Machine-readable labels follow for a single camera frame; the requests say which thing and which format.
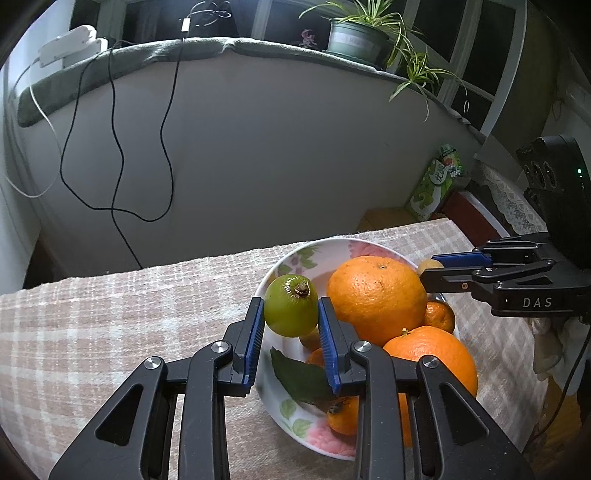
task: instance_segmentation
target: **wooden floor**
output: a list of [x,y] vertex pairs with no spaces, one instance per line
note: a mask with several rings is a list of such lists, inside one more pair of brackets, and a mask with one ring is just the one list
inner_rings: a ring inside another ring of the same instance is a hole
[[[380,208],[369,210],[359,223],[358,232],[381,230],[395,226],[409,225],[417,221],[404,209]],[[540,423],[532,435],[535,435],[554,414],[562,391],[551,378],[548,381],[548,392],[544,403],[544,409]],[[525,458],[529,461],[534,472],[539,472],[551,465],[565,445],[574,438],[581,428],[580,411],[576,396],[566,397],[558,416],[551,427],[532,445],[526,452]]]

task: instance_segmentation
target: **spider plant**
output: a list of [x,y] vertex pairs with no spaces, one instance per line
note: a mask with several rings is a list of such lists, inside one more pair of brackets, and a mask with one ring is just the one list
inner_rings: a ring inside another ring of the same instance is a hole
[[401,54],[407,64],[408,80],[398,85],[396,90],[394,90],[394,93],[390,95],[390,102],[396,98],[405,88],[409,87],[410,85],[415,85],[418,91],[425,98],[425,104],[427,105],[427,116],[425,117],[424,122],[426,122],[427,118],[429,118],[429,101],[426,87],[428,85],[431,87],[438,85],[440,75],[454,77],[464,87],[466,95],[468,94],[466,85],[464,85],[464,82],[455,73],[444,69],[432,69],[427,65],[428,53],[426,51],[415,51],[412,45],[410,45],[410,48],[407,47],[402,49]]
[[323,4],[314,5],[300,14],[300,18],[306,13],[318,7],[335,7],[341,10],[345,15],[336,17],[338,23],[356,22],[370,27],[377,28],[387,33],[394,41],[394,50],[412,48],[413,45],[407,37],[407,29],[404,25],[402,15],[398,12],[387,13],[388,8],[394,0],[367,0],[367,5],[360,0],[353,0],[350,5],[343,6],[338,2],[327,1]]

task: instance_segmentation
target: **table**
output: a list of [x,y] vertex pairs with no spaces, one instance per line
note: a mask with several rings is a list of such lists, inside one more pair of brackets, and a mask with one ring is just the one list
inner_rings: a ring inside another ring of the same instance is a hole
[[[354,235],[420,262],[472,245],[449,220]],[[259,281],[294,247],[209,257],[92,278],[70,278],[0,297],[0,424],[41,478],[121,382],[150,355],[192,356],[244,317]],[[523,448],[546,383],[531,370],[533,337],[521,319],[492,317],[467,294],[447,295],[461,340],[475,358],[478,399]],[[232,478],[343,480],[352,462],[291,440],[255,390],[226,399]],[[180,416],[175,422],[176,442]],[[176,478],[173,443],[170,478]]]

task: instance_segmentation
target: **pink flower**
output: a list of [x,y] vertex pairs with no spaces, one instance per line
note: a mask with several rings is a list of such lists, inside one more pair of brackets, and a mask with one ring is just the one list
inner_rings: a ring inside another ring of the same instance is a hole
[[390,250],[386,250],[384,247],[380,247],[379,245],[366,244],[363,242],[350,242],[349,253],[351,254],[351,258],[387,257],[404,262],[402,258],[392,253]]
[[319,420],[308,429],[307,442],[327,453],[345,457],[355,457],[355,437],[337,437],[330,429],[326,419]]

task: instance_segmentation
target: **bowl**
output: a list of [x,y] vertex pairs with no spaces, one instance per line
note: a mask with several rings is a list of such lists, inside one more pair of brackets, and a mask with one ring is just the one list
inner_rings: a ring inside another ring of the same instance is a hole
[[[288,273],[305,275],[316,287],[318,296],[325,296],[326,285],[333,272],[347,260],[364,255],[393,258],[414,270],[417,268],[410,260],[382,245],[354,238],[329,238],[302,245],[279,260],[267,272],[255,296],[264,297],[271,282]],[[434,298],[444,300],[439,294]],[[309,449],[333,458],[354,460],[355,437],[333,432],[328,427],[324,412],[293,400],[285,391],[271,364],[271,347],[287,357],[304,362],[311,353],[298,338],[282,337],[265,325],[255,388],[269,415],[283,431]]]

